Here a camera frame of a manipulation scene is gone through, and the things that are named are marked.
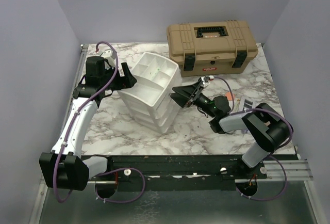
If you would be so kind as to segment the white plastic drawer organizer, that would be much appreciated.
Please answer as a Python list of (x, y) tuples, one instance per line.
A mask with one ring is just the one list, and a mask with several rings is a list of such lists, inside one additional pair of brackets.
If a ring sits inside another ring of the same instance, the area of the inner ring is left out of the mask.
[(137, 82), (118, 92), (130, 116), (149, 129), (166, 133), (180, 107), (170, 98), (172, 88), (182, 84), (177, 63), (145, 52), (131, 71)]

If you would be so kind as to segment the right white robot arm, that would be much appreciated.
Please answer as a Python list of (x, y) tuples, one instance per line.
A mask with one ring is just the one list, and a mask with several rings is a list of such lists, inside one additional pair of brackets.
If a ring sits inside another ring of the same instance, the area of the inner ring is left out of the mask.
[(267, 103), (234, 113), (234, 104), (230, 104), (226, 96), (218, 95), (211, 100), (202, 91), (213, 79), (212, 76), (204, 76), (192, 85), (173, 87), (170, 97), (181, 108), (194, 105), (201, 113), (212, 117), (209, 125), (215, 133), (250, 132), (255, 143), (242, 155), (237, 165), (238, 174), (249, 178), (263, 159), (291, 141), (293, 127)]

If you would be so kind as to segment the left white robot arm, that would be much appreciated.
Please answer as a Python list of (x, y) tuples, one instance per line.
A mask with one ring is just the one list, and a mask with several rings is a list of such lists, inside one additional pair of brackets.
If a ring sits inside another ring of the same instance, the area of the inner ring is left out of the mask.
[(39, 158), (40, 168), (48, 187), (80, 190), (89, 179), (99, 176), (108, 180), (114, 167), (107, 159), (92, 156), (82, 159), (82, 145), (87, 128), (96, 114), (106, 91), (132, 88), (136, 78), (127, 63), (119, 63), (117, 55), (90, 56), (86, 59), (86, 73), (73, 91), (73, 101), (68, 120), (56, 144)]

